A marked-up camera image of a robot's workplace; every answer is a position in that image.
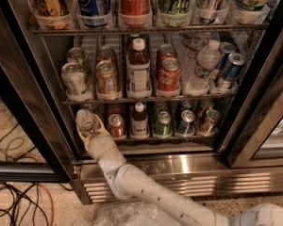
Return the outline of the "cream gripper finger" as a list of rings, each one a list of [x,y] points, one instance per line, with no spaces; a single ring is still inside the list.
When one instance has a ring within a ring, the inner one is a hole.
[[[88,150],[88,146],[91,140],[91,135],[85,131],[82,131],[79,126],[76,127],[76,131],[84,144],[85,150]]]
[[[93,115],[93,133],[95,135],[105,134],[108,135],[108,130],[106,129],[105,125],[101,121],[101,119],[94,114]]]

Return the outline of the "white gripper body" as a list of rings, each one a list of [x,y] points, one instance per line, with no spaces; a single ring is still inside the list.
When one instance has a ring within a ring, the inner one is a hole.
[[[97,162],[105,176],[114,175],[126,163],[110,134],[101,134],[86,143],[88,155]]]

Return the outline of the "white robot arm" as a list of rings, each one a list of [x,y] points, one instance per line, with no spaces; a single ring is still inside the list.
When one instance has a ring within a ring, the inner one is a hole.
[[[229,218],[181,196],[127,163],[97,115],[81,109],[75,123],[86,151],[97,161],[111,191],[120,200],[135,196],[151,202],[182,226],[283,226],[283,208],[276,204],[261,203]]]

